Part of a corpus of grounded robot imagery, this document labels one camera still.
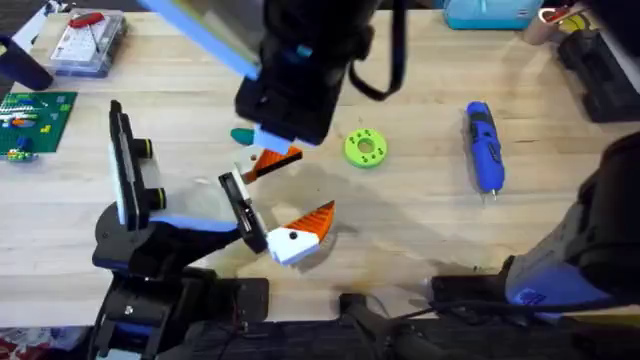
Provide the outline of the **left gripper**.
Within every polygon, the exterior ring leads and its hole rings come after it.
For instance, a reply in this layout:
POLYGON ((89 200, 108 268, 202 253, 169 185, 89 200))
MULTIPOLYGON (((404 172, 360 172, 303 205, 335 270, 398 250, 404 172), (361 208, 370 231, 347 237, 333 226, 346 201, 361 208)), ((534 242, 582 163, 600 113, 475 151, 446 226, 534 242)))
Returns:
POLYGON ((145 179, 162 185, 166 207, 150 213, 152 222, 207 233, 237 231, 255 253, 268 247, 280 265, 292 265, 320 248, 333 224, 335 202, 267 233, 248 186, 256 180, 254 166, 264 149, 251 145, 231 153, 225 162, 201 178, 172 179, 155 163, 143 167, 145 179))

